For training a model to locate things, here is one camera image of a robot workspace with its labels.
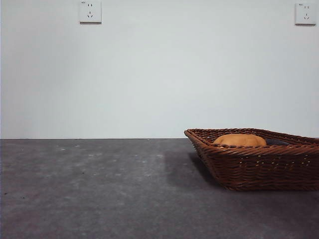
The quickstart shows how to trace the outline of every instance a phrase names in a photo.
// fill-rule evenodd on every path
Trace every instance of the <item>brown wicker basket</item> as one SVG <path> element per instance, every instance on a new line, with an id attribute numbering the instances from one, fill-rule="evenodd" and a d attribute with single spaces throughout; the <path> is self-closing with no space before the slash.
<path id="1" fill-rule="evenodd" d="M 184 133 L 210 173 L 227 189 L 319 189 L 319 139 L 255 128 L 188 129 Z M 290 145 L 252 147 L 213 144 L 219 136 L 230 133 L 254 134 Z"/>

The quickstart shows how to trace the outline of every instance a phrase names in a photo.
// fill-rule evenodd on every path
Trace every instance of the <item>electrical outlet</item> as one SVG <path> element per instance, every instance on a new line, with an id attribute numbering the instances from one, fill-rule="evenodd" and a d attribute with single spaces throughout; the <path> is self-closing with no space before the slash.
<path id="1" fill-rule="evenodd" d="M 296 25 L 315 25 L 317 18 L 317 5 L 315 3 L 296 3 Z"/>
<path id="2" fill-rule="evenodd" d="M 80 23 L 102 23 L 102 4 L 100 1 L 80 2 Z"/>

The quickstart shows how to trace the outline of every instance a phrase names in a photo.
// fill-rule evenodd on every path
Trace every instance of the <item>concrete surface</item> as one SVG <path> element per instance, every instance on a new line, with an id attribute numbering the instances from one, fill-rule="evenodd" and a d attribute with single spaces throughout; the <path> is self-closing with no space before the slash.
<path id="1" fill-rule="evenodd" d="M 188 139 L 1 141 L 2 239 L 317 239 L 319 192 L 232 192 Z"/>

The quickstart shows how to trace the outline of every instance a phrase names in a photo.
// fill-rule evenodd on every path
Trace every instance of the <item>wall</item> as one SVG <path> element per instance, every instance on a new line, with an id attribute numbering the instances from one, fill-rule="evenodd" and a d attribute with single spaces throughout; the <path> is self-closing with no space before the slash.
<path id="1" fill-rule="evenodd" d="M 319 136 L 319 27 L 292 0 L 1 1 L 2 138 Z"/>

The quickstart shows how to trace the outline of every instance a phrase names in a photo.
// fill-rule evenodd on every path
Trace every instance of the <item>wicker basket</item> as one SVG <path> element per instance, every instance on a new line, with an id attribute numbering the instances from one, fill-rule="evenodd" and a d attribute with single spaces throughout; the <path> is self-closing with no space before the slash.
<path id="1" fill-rule="evenodd" d="M 210 173 L 227 189 L 319 189 L 319 139 L 254 128 L 188 129 L 184 133 Z M 290 145 L 252 147 L 213 144 L 219 136 L 230 133 L 254 134 Z"/>

